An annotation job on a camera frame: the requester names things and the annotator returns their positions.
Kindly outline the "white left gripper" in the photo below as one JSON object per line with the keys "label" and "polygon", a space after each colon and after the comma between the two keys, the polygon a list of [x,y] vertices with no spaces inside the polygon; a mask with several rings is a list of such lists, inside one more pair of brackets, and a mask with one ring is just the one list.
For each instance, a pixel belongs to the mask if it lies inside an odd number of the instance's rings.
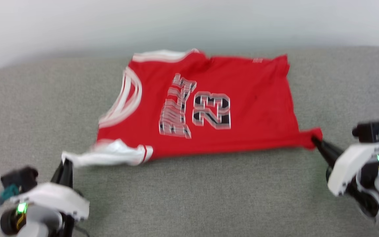
{"label": "white left gripper", "polygon": [[66,237],[75,222],[87,220],[90,202],[73,188],[73,163],[59,163],[51,182],[40,183],[28,192],[10,198],[13,203],[28,205],[26,223],[15,237],[51,237],[61,230]]}

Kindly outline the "red basketball jersey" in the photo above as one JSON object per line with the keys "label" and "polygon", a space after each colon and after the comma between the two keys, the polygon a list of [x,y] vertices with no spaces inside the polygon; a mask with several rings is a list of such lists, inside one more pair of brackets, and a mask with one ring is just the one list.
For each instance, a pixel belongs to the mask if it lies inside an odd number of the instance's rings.
{"label": "red basketball jersey", "polygon": [[136,166],[162,158],[314,149],[319,127],[299,129],[286,55],[207,56],[198,49],[135,53],[89,151],[64,151],[74,167]]}

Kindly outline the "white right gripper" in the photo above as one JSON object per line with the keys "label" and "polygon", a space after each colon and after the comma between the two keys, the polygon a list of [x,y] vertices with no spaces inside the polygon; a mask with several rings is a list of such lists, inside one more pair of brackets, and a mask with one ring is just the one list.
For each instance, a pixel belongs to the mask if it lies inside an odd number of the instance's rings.
{"label": "white right gripper", "polygon": [[370,219],[379,219],[379,142],[353,144],[342,150],[312,136],[328,163],[327,186],[334,196],[350,195]]}

